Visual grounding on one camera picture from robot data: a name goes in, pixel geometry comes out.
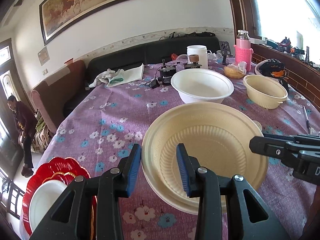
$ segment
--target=black sofa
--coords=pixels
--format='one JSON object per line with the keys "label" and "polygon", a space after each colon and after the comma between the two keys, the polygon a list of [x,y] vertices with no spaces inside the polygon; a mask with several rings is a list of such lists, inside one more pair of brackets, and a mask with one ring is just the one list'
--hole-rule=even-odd
{"label": "black sofa", "polygon": [[[108,68],[117,71],[118,69],[127,70],[139,67],[142,63],[145,65],[161,63],[163,59],[169,62],[171,54],[186,54],[187,46],[190,45],[204,45],[214,53],[220,49],[219,40],[214,34],[212,36],[197,35],[194,33],[192,36],[153,41],[96,57],[89,62],[85,82],[87,85],[93,83],[94,79]],[[67,101],[63,107],[64,117],[67,117],[92,90],[93,88],[85,90],[83,87]]]}

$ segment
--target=shoe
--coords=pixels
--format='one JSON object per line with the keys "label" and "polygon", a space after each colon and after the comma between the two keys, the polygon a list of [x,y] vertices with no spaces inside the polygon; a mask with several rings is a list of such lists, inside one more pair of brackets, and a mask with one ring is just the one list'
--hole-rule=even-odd
{"label": "shoe", "polygon": [[22,168],[22,171],[21,171],[21,175],[26,177],[26,178],[29,178],[33,175],[33,171],[31,168],[26,168],[26,167],[23,167]]}

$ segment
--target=white paper bowl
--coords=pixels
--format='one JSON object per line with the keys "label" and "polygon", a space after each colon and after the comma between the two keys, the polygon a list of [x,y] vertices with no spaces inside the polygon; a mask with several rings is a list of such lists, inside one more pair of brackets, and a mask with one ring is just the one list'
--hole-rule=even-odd
{"label": "white paper bowl", "polygon": [[185,103],[222,101],[233,93],[232,82],[215,71],[208,69],[185,69],[171,78],[172,87],[178,91]]}
{"label": "white paper bowl", "polygon": [[[176,147],[184,143],[189,156],[217,175],[241,174],[256,190],[268,169],[268,158],[251,152],[249,141],[263,136],[245,114],[217,103],[199,102],[174,107],[149,127],[142,143],[142,168],[153,191],[178,210],[198,214],[199,198],[183,190]],[[226,212],[224,196],[222,212]]]}
{"label": "white paper bowl", "polygon": [[42,184],[32,196],[29,206],[29,221],[34,232],[44,215],[48,212],[67,185],[59,180],[49,180]]}
{"label": "white paper bowl", "polygon": [[258,106],[275,109],[287,100],[288,92],[277,81],[258,75],[248,75],[243,78],[248,97]]}

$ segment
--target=pink thermos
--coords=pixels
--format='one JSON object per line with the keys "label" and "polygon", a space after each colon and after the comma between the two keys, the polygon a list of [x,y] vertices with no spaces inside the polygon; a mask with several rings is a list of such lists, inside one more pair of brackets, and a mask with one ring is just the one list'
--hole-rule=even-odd
{"label": "pink thermos", "polygon": [[247,31],[238,31],[235,48],[236,63],[238,64],[241,61],[245,61],[247,63],[247,72],[249,72],[251,70],[253,49],[251,49],[251,41]]}

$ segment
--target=woman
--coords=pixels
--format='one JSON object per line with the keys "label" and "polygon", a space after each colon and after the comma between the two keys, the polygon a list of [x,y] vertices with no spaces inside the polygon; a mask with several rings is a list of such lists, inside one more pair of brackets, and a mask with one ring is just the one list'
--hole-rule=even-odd
{"label": "woman", "polygon": [[21,175],[29,178],[33,174],[31,143],[36,133],[37,119],[31,110],[23,102],[17,101],[13,95],[8,98],[8,106],[14,112],[16,128],[23,137],[24,165]]}

